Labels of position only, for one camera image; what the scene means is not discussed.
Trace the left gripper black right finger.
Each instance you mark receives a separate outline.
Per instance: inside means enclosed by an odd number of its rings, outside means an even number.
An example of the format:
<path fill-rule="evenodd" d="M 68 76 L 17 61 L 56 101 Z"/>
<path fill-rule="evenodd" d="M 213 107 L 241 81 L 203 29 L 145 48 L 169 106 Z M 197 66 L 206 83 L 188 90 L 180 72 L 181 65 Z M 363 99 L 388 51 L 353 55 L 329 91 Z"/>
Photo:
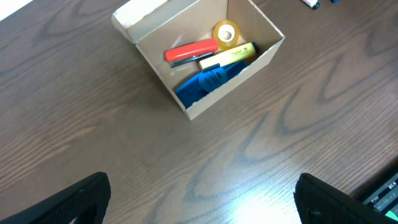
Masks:
<path fill-rule="evenodd" d="M 300 175 L 294 200 L 302 224 L 396 223 L 309 173 Z"/>

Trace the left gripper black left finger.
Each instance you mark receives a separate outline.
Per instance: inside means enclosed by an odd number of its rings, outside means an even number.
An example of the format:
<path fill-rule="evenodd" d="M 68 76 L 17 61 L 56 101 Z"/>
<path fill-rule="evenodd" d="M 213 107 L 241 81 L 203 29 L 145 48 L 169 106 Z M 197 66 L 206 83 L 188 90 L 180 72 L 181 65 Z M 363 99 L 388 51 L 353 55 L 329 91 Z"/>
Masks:
<path fill-rule="evenodd" d="M 102 224 L 111 198 L 105 172 L 96 172 L 49 198 L 1 220 L 3 224 Z"/>

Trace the blue plastic holder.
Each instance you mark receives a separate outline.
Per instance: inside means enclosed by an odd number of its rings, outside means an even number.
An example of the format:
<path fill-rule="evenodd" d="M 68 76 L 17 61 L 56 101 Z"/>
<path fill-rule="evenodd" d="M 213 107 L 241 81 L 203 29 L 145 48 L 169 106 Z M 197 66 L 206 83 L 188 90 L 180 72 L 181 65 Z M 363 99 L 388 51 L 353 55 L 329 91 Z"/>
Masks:
<path fill-rule="evenodd" d="M 207 94 L 234 78 L 247 66 L 248 64 L 245 60 L 240 60 L 224 67 L 211 69 L 207 72 L 199 72 L 181 85 L 175 91 L 175 94 L 184 107 L 189 108 L 192 104 L 200 101 Z"/>

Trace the yellow highlighter pen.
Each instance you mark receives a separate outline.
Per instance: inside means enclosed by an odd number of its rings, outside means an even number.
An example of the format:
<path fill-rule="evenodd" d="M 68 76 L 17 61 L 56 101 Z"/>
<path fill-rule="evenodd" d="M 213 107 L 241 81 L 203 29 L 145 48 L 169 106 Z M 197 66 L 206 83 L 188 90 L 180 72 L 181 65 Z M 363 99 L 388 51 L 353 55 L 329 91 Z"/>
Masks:
<path fill-rule="evenodd" d="M 239 45 L 214 56 L 200 60 L 198 65 L 201 71 L 206 72 L 252 57 L 256 55 L 258 51 L 259 47 L 255 42 L 248 42 L 246 44 Z"/>

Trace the yellow tape roll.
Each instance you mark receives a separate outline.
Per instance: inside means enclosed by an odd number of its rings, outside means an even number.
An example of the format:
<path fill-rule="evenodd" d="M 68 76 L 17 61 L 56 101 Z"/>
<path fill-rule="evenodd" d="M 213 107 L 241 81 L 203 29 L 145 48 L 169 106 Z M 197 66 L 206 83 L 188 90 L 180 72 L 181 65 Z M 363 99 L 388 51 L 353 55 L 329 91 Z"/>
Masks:
<path fill-rule="evenodd" d="M 239 27 L 233 21 L 220 21 L 213 30 L 213 38 L 220 50 L 229 50 L 237 46 L 239 36 Z"/>

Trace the black whiteboard marker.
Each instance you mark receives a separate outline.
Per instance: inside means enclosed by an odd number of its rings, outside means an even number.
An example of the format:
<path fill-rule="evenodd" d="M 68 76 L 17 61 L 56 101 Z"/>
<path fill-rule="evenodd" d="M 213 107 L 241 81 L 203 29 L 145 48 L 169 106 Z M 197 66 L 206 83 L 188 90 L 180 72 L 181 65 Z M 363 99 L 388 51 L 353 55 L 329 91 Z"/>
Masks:
<path fill-rule="evenodd" d="M 301 0 L 306 6 L 310 9 L 316 10 L 320 7 L 320 3 L 318 0 Z"/>

